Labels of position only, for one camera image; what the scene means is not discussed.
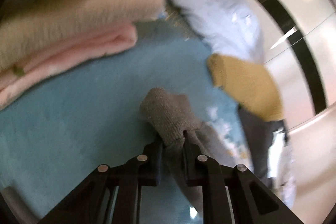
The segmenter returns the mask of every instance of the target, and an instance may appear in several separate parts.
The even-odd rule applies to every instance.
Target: blue bedsheet
[[[46,80],[0,112],[0,182],[14,186],[38,216],[99,164],[124,164],[154,139],[139,113],[153,87],[187,94],[204,121],[217,108],[212,119],[224,121],[230,138],[243,145],[237,103],[213,87],[202,42],[169,20],[137,29],[135,48]],[[168,175],[143,191],[142,223],[199,221],[189,209]]]

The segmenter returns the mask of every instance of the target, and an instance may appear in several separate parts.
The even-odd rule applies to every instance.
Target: stack of folded cloth
[[[43,79],[133,47],[132,22],[151,20],[162,7],[163,0],[36,0],[20,10],[1,7],[0,110]]]

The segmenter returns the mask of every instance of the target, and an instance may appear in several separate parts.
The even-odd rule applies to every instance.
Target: light blue cloth
[[[135,48],[87,62],[31,88],[0,112],[0,182],[13,186],[40,217],[100,164],[117,166],[154,139],[139,113],[156,86],[188,95],[194,113],[210,121],[209,107],[244,143],[237,103],[213,87],[210,51],[186,39],[174,22],[137,25]],[[174,180],[145,187],[142,223],[200,223]]]
[[[212,52],[264,63],[263,34],[245,0],[171,0]]]

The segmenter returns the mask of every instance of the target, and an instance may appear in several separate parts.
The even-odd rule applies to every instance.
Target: black stripe
[[[293,52],[296,55],[307,80],[314,104],[315,115],[320,113],[327,108],[326,98],[315,60],[309,50],[302,32],[291,15],[278,0],[258,0],[258,2],[260,2],[274,18],[284,34],[293,27],[296,27],[297,31],[288,37],[288,41],[292,46]]]

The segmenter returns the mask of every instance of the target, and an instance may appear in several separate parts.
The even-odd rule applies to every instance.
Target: beige towel
[[[208,67],[214,86],[221,87],[232,98],[265,122],[282,120],[280,94],[263,65],[213,54]]]
[[[152,19],[162,7],[163,0],[38,0],[0,22],[0,72],[80,33]]]

